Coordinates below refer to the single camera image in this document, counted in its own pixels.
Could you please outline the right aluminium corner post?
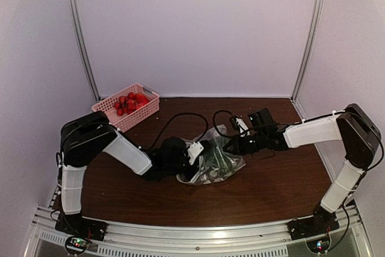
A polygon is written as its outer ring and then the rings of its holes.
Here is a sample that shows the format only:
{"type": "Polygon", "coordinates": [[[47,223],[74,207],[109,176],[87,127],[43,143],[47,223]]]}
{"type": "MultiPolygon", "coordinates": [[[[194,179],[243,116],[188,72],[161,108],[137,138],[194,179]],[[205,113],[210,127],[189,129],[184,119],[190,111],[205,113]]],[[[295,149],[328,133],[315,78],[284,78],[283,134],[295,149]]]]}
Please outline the right aluminium corner post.
{"type": "Polygon", "coordinates": [[[299,94],[300,94],[301,87],[302,87],[303,82],[304,82],[306,70],[307,70],[308,65],[309,65],[309,61],[310,61],[311,54],[313,51],[313,46],[315,44],[316,33],[317,33],[318,26],[319,26],[319,21],[321,19],[323,7],[324,7],[324,0],[314,0],[312,15],[311,15],[311,19],[310,19],[310,25],[309,25],[309,31],[307,34],[304,52],[303,52],[303,56],[301,59],[300,69],[298,71],[297,79],[296,79],[294,89],[293,89],[293,92],[291,95],[291,101],[292,102],[297,101],[299,94]]]}

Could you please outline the left aluminium corner post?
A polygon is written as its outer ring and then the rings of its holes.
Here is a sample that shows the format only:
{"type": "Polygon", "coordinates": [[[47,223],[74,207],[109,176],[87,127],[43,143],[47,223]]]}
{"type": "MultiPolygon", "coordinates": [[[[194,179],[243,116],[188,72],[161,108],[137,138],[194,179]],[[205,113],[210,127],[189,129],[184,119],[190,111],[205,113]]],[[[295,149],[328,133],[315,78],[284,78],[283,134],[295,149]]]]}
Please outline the left aluminium corner post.
{"type": "Polygon", "coordinates": [[[94,78],[94,74],[91,68],[90,60],[88,57],[88,52],[85,44],[85,38],[82,31],[81,26],[81,19],[79,15],[79,9],[78,9],[78,3],[77,0],[68,0],[69,1],[69,8],[70,8],[70,14],[72,17],[72,23],[73,28],[75,32],[75,39],[76,43],[78,45],[79,54],[82,61],[82,66],[84,68],[85,77],[87,79],[87,82],[90,86],[91,94],[93,96],[93,99],[95,102],[100,101],[100,94],[97,89],[96,81],[94,78]]]}

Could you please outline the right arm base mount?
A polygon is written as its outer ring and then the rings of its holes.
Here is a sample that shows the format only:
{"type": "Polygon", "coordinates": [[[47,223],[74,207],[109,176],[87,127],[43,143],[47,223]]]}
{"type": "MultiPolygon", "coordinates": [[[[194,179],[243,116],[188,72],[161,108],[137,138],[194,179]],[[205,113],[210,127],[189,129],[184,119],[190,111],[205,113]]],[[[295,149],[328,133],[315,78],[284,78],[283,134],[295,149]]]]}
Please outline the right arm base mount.
{"type": "Polygon", "coordinates": [[[337,220],[324,223],[315,217],[295,218],[287,226],[292,241],[305,240],[310,252],[318,255],[328,251],[331,247],[331,231],[340,228],[337,220]]]}

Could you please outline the aluminium front rail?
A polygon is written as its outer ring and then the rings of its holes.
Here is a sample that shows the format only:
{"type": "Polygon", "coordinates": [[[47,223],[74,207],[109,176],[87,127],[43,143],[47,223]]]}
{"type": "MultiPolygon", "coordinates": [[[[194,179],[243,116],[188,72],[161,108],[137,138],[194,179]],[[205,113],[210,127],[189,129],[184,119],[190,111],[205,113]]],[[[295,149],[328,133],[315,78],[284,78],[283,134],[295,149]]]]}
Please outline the aluminium front rail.
{"type": "MultiPolygon", "coordinates": [[[[103,241],[93,240],[79,256],[374,256],[355,205],[346,206],[350,225],[342,241],[327,254],[313,253],[315,240],[291,238],[289,220],[219,227],[167,227],[105,221],[103,241]]],[[[57,212],[38,206],[22,256],[71,256],[69,236],[55,230],[57,212]]]]}

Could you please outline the red fake lychee bunch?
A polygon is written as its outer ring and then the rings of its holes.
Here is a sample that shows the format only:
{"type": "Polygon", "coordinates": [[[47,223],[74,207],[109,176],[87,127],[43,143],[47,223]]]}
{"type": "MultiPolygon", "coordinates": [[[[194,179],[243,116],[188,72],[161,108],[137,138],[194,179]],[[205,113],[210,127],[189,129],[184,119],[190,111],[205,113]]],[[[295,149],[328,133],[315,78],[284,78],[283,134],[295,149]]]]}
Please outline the red fake lychee bunch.
{"type": "Polygon", "coordinates": [[[149,98],[144,94],[130,92],[127,95],[118,98],[117,102],[114,103],[114,109],[116,114],[120,117],[125,114],[130,115],[148,103],[149,98]]]}

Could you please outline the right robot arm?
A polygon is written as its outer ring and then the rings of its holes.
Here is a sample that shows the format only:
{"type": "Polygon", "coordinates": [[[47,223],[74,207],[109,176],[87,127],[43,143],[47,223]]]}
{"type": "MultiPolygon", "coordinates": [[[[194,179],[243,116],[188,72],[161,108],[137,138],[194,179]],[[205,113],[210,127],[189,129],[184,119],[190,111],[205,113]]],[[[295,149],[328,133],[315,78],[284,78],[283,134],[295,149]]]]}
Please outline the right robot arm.
{"type": "Polygon", "coordinates": [[[268,108],[250,113],[248,118],[250,128],[243,120],[232,118],[231,123],[239,129],[239,134],[228,138],[223,151],[243,156],[263,149],[286,151],[329,141],[343,143],[343,166],[308,222],[314,234],[322,233],[331,225],[335,211],[358,187],[367,172],[379,165],[374,161],[376,153],[384,152],[380,131],[357,104],[291,124],[275,122],[268,108]]]}

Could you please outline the clear zip top bag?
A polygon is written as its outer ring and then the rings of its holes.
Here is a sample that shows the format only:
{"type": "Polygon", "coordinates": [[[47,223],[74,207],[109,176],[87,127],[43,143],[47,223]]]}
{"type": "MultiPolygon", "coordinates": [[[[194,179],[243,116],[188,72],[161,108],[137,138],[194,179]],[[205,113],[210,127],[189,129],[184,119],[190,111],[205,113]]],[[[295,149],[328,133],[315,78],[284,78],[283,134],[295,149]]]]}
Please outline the clear zip top bag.
{"type": "Polygon", "coordinates": [[[198,171],[191,178],[186,173],[178,174],[176,179],[180,183],[198,186],[222,182],[246,166],[243,157],[223,151],[223,146],[228,140],[214,128],[207,131],[200,143],[203,144],[204,141],[208,141],[209,147],[197,160],[198,171]]]}

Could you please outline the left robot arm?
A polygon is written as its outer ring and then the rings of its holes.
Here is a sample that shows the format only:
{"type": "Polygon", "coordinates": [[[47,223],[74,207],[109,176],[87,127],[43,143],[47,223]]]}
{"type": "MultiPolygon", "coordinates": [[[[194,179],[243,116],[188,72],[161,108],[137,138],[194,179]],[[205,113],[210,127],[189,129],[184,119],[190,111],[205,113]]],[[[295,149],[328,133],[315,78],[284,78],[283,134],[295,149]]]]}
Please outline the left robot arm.
{"type": "Polygon", "coordinates": [[[159,148],[143,149],[131,141],[98,111],[63,125],[57,153],[58,184],[61,187],[59,220],[73,235],[86,231],[82,218],[81,195],[87,167],[105,153],[147,181],[184,175],[192,179],[200,169],[200,160],[210,144],[202,137],[188,144],[169,137],[159,148]]]}

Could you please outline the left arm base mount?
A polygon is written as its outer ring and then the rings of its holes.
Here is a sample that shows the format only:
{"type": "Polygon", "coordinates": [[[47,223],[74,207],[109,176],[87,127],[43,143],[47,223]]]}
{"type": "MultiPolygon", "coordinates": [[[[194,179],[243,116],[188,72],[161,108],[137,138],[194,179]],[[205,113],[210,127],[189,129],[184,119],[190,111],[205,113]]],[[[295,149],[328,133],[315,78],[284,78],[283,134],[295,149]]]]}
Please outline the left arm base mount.
{"type": "Polygon", "coordinates": [[[70,255],[85,253],[93,241],[103,241],[107,223],[87,218],[61,218],[56,221],[55,229],[65,233],[68,237],[64,241],[64,248],[70,255]]]}

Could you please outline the green fake cucumber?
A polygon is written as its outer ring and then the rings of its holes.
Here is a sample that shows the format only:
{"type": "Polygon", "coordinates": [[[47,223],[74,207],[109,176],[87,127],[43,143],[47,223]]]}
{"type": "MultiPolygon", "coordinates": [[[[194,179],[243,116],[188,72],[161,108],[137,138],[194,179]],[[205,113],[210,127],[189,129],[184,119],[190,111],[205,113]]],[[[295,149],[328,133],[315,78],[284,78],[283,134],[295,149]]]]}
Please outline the green fake cucumber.
{"type": "Polygon", "coordinates": [[[221,136],[206,139],[211,148],[202,157],[205,160],[204,173],[211,178],[227,179],[244,166],[242,158],[223,151],[227,140],[221,136]]]}

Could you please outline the pink perforated plastic basket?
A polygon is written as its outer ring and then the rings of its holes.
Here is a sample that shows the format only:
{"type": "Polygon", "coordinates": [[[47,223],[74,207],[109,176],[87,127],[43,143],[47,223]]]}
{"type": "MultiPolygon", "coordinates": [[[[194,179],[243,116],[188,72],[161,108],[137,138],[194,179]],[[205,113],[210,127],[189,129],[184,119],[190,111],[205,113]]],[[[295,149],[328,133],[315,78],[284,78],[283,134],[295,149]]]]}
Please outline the pink perforated plastic basket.
{"type": "Polygon", "coordinates": [[[159,94],[141,84],[132,84],[92,106],[102,111],[109,122],[126,132],[159,110],[159,94]]]}

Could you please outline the aluminium corner post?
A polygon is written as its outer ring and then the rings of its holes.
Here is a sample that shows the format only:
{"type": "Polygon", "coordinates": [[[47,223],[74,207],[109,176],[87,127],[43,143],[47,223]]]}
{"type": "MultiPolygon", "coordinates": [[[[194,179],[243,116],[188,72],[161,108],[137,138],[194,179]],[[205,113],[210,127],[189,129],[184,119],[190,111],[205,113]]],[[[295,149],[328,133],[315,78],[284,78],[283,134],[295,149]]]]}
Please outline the aluminium corner post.
{"type": "Polygon", "coordinates": [[[73,28],[75,32],[75,39],[76,43],[78,45],[79,54],[82,61],[82,66],[84,68],[85,77],[87,79],[87,82],[90,86],[91,94],[93,96],[93,99],[95,102],[100,101],[100,94],[97,89],[96,81],[94,78],[94,74],[91,68],[90,60],[88,57],[88,52],[85,44],[85,38],[82,31],[81,26],[81,19],[79,15],[79,9],[78,9],[78,3],[77,0],[68,0],[69,1],[69,8],[70,8],[70,14],[72,17],[72,23],[73,28]]]}
{"type": "Polygon", "coordinates": [[[309,25],[309,31],[307,34],[304,52],[303,52],[303,56],[301,59],[300,69],[298,71],[297,79],[296,79],[294,89],[293,89],[293,92],[291,95],[291,101],[292,102],[297,101],[299,94],[300,94],[301,87],[302,87],[303,82],[304,82],[306,70],[307,70],[308,65],[309,65],[309,61],[310,61],[311,54],[313,51],[313,46],[315,44],[316,33],[317,33],[318,26],[319,26],[319,21],[321,19],[323,7],[324,7],[324,0],[314,0],[312,15],[311,15],[311,19],[310,19],[310,25],[309,25]]]}

